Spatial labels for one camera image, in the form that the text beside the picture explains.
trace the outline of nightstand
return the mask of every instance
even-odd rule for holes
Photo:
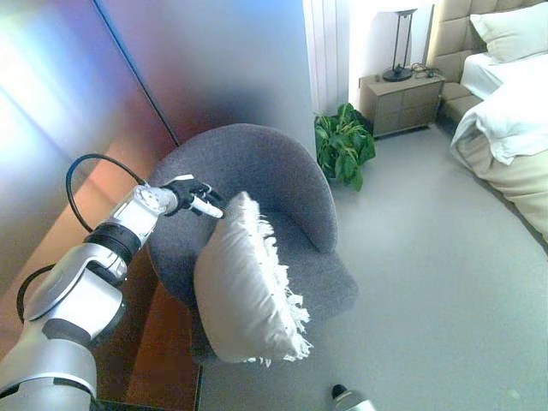
[[[360,79],[360,112],[373,124],[373,137],[425,126],[436,119],[445,78],[414,77],[398,82],[381,75]]]

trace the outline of white pillow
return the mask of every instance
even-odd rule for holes
[[[501,63],[548,51],[548,3],[504,13],[470,15],[487,43],[489,54]]]
[[[312,345],[301,335],[309,320],[302,297],[288,288],[276,238],[247,193],[236,195],[194,268],[205,334],[226,362],[300,360]]]

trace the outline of table lamp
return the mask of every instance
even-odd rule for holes
[[[434,4],[435,0],[390,0],[384,1],[377,6],[378,12],[395,12],[397,13],[397,29],[396,29],[396,45],[394,47],[394,58],[392,60],[392,68],[389,68],[383,73],[383,78],[386,81],[402,81],[413,75],[411,68],[405,68],[405,62],[408,59],[409,40],[411,38],[411,25],[413,24],[413,13],[419,7]],[[400,23],[402,19],[409,18],[408,34],[405,40],[405,55],[403,62],[396,64],[397,46],[400,38]]]

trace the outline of nightstand drawer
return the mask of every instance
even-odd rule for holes
[[[403,108],[411,109],[427,104],[436,104],[439,96],[439,83],[406,90],[403,94]]]
[[[373,124],[373,135],[389,133],[398,130],[398,119],[400,113],[395,111],[386,116],[378,116]]]
[[[391,92],[378,98],[377,113],[375,116],[385,116],[388,113],[399,111],[402,108],[403,93]]]
[[[400,128],[410,128],[427,125],[435,120],[436,105],[429,104],[413,109],[402,110],[400,114]]]

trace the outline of gray carpet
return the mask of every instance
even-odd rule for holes
[[[308,360],[205,368],[200,411],[327,411],[337,383],[377,411],[547,409],[545,250],[449,141],[380,140],[359,194],[334,185],[357,304],[308,336]]]

